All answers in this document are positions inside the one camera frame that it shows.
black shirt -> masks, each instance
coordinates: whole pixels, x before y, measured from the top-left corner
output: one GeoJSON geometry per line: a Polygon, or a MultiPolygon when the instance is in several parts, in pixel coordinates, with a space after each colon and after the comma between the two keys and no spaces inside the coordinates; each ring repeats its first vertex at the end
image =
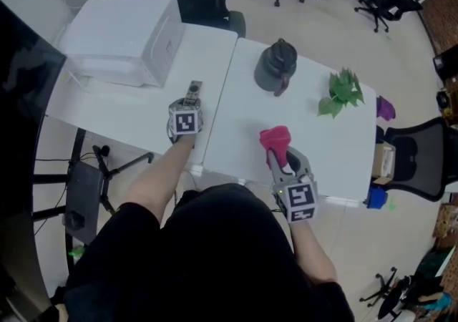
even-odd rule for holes
{"type": "Polygon", "coordinates": [[[187,191],[163,229],[127,203],[86,249],[64,297],[72,322],[243,316],[354,321],[337,283],[315,286],[249,190],[187,191]]]}

person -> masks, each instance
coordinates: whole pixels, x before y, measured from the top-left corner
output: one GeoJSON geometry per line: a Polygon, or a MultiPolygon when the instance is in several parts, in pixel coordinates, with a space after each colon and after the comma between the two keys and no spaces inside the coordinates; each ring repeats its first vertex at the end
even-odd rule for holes
{"type": "Polygon", "coordinates": [[[354,321],[311,226],[290,225],[293,252],[271,209],[246,187],[185,191],[160,228],[194,144],[195,135],[183,135],[132,183],[69,276],[69,320],[354,321]]]}

cardboard box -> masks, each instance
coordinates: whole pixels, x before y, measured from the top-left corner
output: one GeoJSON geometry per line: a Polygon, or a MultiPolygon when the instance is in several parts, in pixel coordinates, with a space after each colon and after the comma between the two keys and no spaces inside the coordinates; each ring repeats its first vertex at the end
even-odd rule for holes
{"type": "Polygon", "coordinates": [[[374,163],[372,165],[372,177],[376,179],[372,183],[386,185],[394,177],[394,162],[396,161],[396,148],[384,142],[376,144],[374,163]]]}

forearm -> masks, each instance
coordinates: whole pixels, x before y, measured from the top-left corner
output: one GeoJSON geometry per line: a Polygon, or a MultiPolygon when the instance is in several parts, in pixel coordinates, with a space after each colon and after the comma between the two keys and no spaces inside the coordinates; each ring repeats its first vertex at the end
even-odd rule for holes
{"type": "Polygon", "coordinates": [[[140,173],[127,193],[127,201],[144,206],[160,223],[194,141],[195,135],[184,135],[157,162],[140,173]]]}
{"type": "Polygon", "coordinates": [[[324,253],[307,222],[290,224],[296,260],[303,272],[315,283],[337,281],[334,264],[324,253]]]}

brick wall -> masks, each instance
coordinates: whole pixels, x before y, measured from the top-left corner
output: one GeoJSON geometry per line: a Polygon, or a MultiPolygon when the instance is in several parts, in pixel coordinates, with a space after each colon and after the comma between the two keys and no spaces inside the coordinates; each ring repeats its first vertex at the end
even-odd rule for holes
{"type": "Polygon", "coordinates": [[[458,44],[458,0],[425,0],[420,12],[437,54],[458,44]]]}

